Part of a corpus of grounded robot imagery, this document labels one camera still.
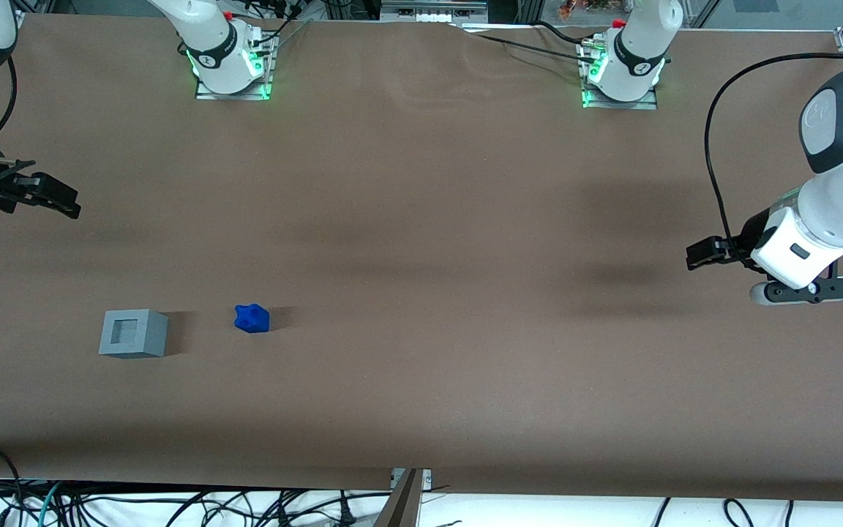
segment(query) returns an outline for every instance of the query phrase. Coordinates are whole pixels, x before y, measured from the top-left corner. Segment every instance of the table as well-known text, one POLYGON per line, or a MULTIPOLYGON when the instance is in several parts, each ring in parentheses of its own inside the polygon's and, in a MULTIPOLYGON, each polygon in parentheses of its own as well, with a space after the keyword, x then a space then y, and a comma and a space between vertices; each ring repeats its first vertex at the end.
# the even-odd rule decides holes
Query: table
MULTIPOLYGON (((157 19, 21 29, 0 149, 83 207, 0 214, 0 447, 24 476, 425 466, 456 491, 843 500, 843 303, 756 307, 758 274, 683 261, 720 232, 713 93, 830 34, 682 32, 657 111, 582 109, 569 61, 434 23, 312 23, 272 100, 197 101, 177 41, 157 19), (278 330, 235 329, 248 302, 278 330), (173 354, 98 356, 103 313, 143 307, 173 354)), ((733 227, 810 177, 797 116, 831 62, 720 105, 733 227)))

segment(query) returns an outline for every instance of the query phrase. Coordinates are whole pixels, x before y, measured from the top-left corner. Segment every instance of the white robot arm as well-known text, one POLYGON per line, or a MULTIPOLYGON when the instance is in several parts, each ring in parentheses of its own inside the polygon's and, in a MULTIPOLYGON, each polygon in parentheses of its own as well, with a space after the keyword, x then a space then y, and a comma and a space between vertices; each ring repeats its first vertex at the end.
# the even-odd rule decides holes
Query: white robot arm
POLYGON ((719 236, 689 247, 689 269, 737 261, 758 266, 777 282, 752 290, 758 304, 843 299, 843 277, 829 277, 836 296, 820 291, 820 275, 843 256, 843 71, 824 83, 802 110, 799 123, 803 150, 816 176, 786 193, 770 208, 746 221, 733 247, 719 236), (791 294, 785 289, 793 290, 791 294))
POLYGON ((227 20, 214 0, 148 0, 177 29, 187 56, 204 86, 233 94, 264 73, 261 28, 239 19, 227 20))
POLYGON ((642 99, 659 82, 665 51, 682 20, 678 0, 636 0, 626 26, 604 33, 605 57, 588 80, 613 100, 642 99))

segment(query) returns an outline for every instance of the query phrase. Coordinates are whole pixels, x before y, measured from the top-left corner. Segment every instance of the gray square block with hole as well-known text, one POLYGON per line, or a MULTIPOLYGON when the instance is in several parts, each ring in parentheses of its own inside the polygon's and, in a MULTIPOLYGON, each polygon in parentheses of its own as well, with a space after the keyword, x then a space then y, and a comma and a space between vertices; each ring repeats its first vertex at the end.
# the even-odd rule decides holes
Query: gray square block with hole
POLYGON ((106 311, 101 356, 149 358, 165 356, 168 317, 153 310, 106 311))

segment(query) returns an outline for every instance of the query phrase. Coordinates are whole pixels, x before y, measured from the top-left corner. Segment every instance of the blue cable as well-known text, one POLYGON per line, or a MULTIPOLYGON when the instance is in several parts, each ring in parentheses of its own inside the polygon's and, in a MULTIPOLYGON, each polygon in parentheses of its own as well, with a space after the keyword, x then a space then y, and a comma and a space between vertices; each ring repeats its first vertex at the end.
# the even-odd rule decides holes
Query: blue cable
POLYGON ((48 506, 50 504, 50 500, 53 500, 54 493, 57 493, 57 487, 60 487, 61 483, 58 481, 54 484, 53 487, 48 490, 47 496, 44 497, 44 501, 41 503, 41 516, 37 517, 37 527, 44 527, 44 516, 47 516, 48 513, 48 506))

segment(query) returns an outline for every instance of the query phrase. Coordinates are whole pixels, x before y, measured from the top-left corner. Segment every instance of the white floor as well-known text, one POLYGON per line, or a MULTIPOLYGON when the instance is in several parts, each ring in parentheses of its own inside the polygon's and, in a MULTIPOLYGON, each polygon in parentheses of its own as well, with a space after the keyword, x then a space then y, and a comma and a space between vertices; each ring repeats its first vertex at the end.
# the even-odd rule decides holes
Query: white floor
MULTIPOLYGON (((187 499, 192 494, 133 495, 126 498, 168 497, 187 499)), ((233 493, 214 495, 217 500, 228 500, 233 493)), ((250 495, 254 510, 264 510, 277 497, 277 493, 255 493, 250 495)), ((339 496, 336 490, 317 490, 302 496, 288 507, 288 512, 301 510, 322 501, 339 496)), ((651 527, 662 498, 599 498, 568 496, 506 496, 486 494, 428 494, 421 507, 419 527, 443 527, 461 521, 458 527, 651 527)), ((385 498, 352 499, 351 512, 355 517, 365 517, 382 510, 385 498)), ((752 516, 755 527, 779 527, 783 525, 786 501, 743 500, 743 505, 752 516)), ((247 510, 244 501, 238 500, 231 507, 247 510)), ((0 512, 4 505, 0 501, 0 512)), ((88 510, 94 513, 108 527, 162 527, 178 508, 178 504, 118 504, 109 501, 95 501, 88 510)), ((337 517, 339 507, 327 507, 325 512, 337 517)), ((196 527, 201 524, 203 507, 188 508, 173 527, 196 527)), ((17 525, 12 513, 7 526, 17 525)), ((733 514, 742 527, 746 521, 739 514, 733 514)), ((324 516, 301 517, 295 526, 321 527, 330 523, 324 516)), ((30 520, 24 523, 31 525, 30 520)), ((242 517, 225 514, 211 521, 211 527, 240 527, 242 517)), ((673 499, 662 527, 680 526, 726 527, 729 525, 722 511, 719 499, 673 499)), ((823 501, 797 501, 793 511, 794 527, 834 527, 843 525, 843 503, 823 501)))

